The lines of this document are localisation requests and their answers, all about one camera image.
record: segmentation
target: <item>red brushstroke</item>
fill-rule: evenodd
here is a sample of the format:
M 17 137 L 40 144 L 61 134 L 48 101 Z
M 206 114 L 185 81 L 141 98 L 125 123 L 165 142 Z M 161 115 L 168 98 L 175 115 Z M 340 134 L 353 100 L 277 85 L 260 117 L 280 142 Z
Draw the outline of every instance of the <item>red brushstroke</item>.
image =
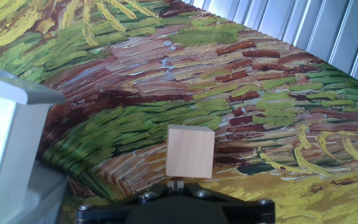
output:
M 233 45 L 225 47 L 225 48 L 216 49 L 216 53 L 218 55 L 222 55 L 222 54 L 227 54 L 230 52 L 235 52 L 239 49 L 247 49 L 250 47 L 256 47 L 254 41 L 246 40 L 246 41 L 239 42 L 239 43 L 233 44 Z
M 244 57 L 272 57 L 272 58 L 279 58 L 280 52 L 275 50 L 250 50 L 243 52 L 242 55 Z

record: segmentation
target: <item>brown brushstroke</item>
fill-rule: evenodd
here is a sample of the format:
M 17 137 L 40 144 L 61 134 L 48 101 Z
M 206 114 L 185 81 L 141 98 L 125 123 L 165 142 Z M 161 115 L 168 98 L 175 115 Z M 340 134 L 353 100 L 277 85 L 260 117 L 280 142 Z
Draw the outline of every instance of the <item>brown brushstroke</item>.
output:
M 292 67 L 292 68 L 284 68 L 285 73 L 288 74 L 296 74 L 296 73 L 306 73 L 306 72 L 312 72 L 317 71 L 317 68 L 307 64 L 303 67 Z
M 232 113 L 235 117 L 241 116 L 244 114 L 242 108 L 233 109 Z
M 229 96 L 230 102 L 235 102 L 235 101 L 240 101 L 240 100 L 251 100 L 251 99 L 255 99 L 255 98 L 259 98 L 259 93 L 257 91 L 249 91 L 248 93 L 245 93 L 241 96 Z
M 183 12 L 191 12 L 198 10 L 197 7 L 191 6 L 189 4 L 186 4 L 182 1 L 175 1 L 172 2 L 169 8 L 164 9 L 160 12 L 159 16 L 161 18 L 168 18 L 171 16 L 175 16 L 177 14 L 183 13 Z
M 254 152 L 252 147 L 224 147 L 215 149 L 216 153 L 230 154 L 230 153 L 242 153 L 242 152 Z
M 323 113 L 327 116 L 327 118 L 339 118 L 349 121 L 358 121 L 358 112 L 343 112 L 338 110 L 328 110 L 326 108 L 313 108 L 310 113 Z
M 243 52 L 242 55 L 244 57 L 272 57 L 272 58 L 279 58 L 280 52 L 275 50 L 250 50 Z
M 262 44 L 262 43 L 266 43 L 266 42 L 277 42 L 277 41 L 280 41 L 282 42 L 281 40 L 278 40 L 276 38 L 253 38 L 253 39 L 249 39 L 249 40 L 252 40 L 255 42 L 255 44 Z
M 330 124 L 330 123 L 321 123 L 321 124 L 311 124 L 309 126 L 310 131 L 358 131 L 358 123 L 339 123 L 339 124 Z
M 245 116 L 241 118 L 232 118 L 229 123 L 231 126 L 239 125 L 239 124 L 248 124 L 252 122 L 252 116 Z
M 311 192 L 313 192 L 313 193 L 317 193 L 317 192 L 319 192 L 320 190 L 322 190 L 323 188 L 322 188 L 322 186 L 315 186 L 315 185 L 313 185 L 313 186 L 311 186 L 310 188 L 309 188 L 309 190 L 311 191 Z
M 248 166 L 248 160 L 247 159 L 236 159 L 229 156 L 219 156 L 214 158 L 214 162 L 220 163 L 220 164 L 235 164 L 238 166 Z
M 254 111 L 265 111 L 265 110 L 257 108 L 256 105 L 247 105 L 246 106 L 247 113 L 254 112 Z
M 299 95 L 299 94 L 290 94 L 290 97 L 299 100 L 299 101 L 311 101 L 312 99 L 307 98 L 305 95 Z
M 245 59 L 245 60 L 242 60 L 240 62 L 234 62 L 234 63 L 230 63 L 229 65 L 225 65 L 224 68 L 238 69 L 238 68 L 248 66 L 251 63 L 252 63 L 252 59 Z
M 240 72 L 235 72 L 230 75 L 223 75 L 223 76 L 215 77 L 215 80 L 218 82 L 228 82 L 231 80 L 236 80 L 236 79 L 244 78 L 247 76 L 248 76 L 247 71 L 244 70 L 244 71 L 240 71 Z
M 255 133 L 255 132 L 243 132 L 243 133 L 233 133 L 226 134 L 227 139 L 250 139 L 266 136 L 264 133 Z
M 310 59 L 313 62 L 320 62 L 320 59 L 318 57 L 315 57 L 314 55 L 312 55 L 308 52 L 300 52 L 297 54 L 291 54 L 289 56 L 282 57 L 277 61 L 277 63 L 279 65 L 283 65 L 285 63 L 293 62 L 295 60 L 306 60 L 306 59 Z
M 294 74 L 288 74 L 288 73 L 272 73 L 272 74 L 268 74 L 268 75 L 258 75 L 256 80 L 261 81 L 261 80 L 272 80 L 272 79 L 276 79 L 276 78 L 286 78 L 286 77 L 294 77 Z
M 252 69 L 253 70 L 260 70 L 260 71 L 263 71 L 263 72 L 266 72 L 266 71 L 269 71 L 269 70 L 283 71 L 284 66 L 277 65 L 277 64 L 272 64 L 272 63 L 253 63 L 252 64 Z
M 237 126 L 227 129 L 228 132 L 241 132 L 241 131 L 266 131 L 263 124 L 249 124 L 247 126 Z
M 246 40 L 246 41 L 243 41 L 243 42 L 239 42 L 239 43 L 230 45 L 230 46 L 225 47 L 225 48 L 216 49 L 216 53 L 218 55 L 222 55 L 222 54 L 227 54 L 227 53 L 230 53 L 230 52 L 235 52 L 235 51 L 240 50 L 240 49 L 247 49 L 247 48 L 250 48 L 250 47 L 256 47 L 254 41 Z

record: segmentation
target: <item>wheat field painting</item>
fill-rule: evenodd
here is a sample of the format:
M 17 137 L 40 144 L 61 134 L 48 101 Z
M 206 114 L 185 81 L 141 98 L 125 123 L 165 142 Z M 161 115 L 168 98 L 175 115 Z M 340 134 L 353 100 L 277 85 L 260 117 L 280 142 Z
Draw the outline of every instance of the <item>wheat field painting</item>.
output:
M 277 223 L 358 223 L 358 81 L 176 0 L 0 0 L 0 68 L 62 92 L 38 158 L 58 223 L 169 180 L 271 198 Z M 212 179 L 165 175 L 168 124 L 216 133 Z

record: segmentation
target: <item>bolt head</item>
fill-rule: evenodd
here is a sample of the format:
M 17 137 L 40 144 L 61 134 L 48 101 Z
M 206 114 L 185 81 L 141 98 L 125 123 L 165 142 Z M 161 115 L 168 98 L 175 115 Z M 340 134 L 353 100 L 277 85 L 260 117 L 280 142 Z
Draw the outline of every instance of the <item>bolt head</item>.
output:
M 157 196 L 157 194 L 154 192 L 145 192 L 140 197 L 141 197 L 141 199 L 150 199 L 150 198 L 154 198 L 156 196 Z
M 196 192 L 196 195 L 199 198 L 203 198 L 203 197 L 207 197 L 209 195 L 209 192 L 207 190 L 198 190 Z
M 81 210 L 81 211 L 85 211 L 85 210 L 91 209 L 92 207 L 93 207 L 93 205 L 84 204 L 84 205 L 80 205 L 80 206 L 78 207 L 78 209 Z
M 273 201 L 267 198 L 261 198 L 258 200 L 258 203 L 260 203 L 261 205 L 268 205 L 273 203 Z

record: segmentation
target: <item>van gogh painting print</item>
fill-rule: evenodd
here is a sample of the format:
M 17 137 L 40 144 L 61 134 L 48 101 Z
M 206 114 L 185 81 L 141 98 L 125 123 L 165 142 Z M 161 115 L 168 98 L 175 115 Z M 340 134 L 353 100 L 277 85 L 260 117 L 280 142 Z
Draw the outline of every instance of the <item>van gogh painting print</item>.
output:
M 169 181 L 168 124 L 216 132 L 184 181 L 358 223 L 358 81 L 290 44 L 174 0 L 0 0 L 0 68 L 67 98 L 38 153 L 71 175 L 58 223 Z

